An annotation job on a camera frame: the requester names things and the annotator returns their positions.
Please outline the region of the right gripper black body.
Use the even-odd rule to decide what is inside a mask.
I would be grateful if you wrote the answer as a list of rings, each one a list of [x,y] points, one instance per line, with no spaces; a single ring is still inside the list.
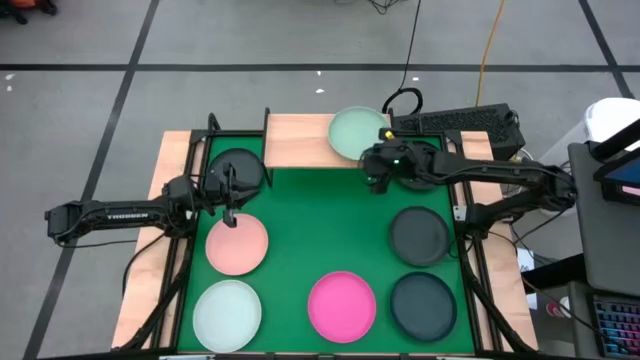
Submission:
[[[362,170],[369,181],[432,181],[435,147],[427,142],[376,143],[362,153]]]

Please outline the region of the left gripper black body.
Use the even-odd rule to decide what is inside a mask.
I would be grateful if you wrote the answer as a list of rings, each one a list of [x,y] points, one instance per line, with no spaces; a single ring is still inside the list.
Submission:
[[[214,210],[225,206],[228,209],[238,209],[236,198],[239,180],[235,175],[219,175],[210,172],[206,175],[200,190],[201,205],[205,210]]]

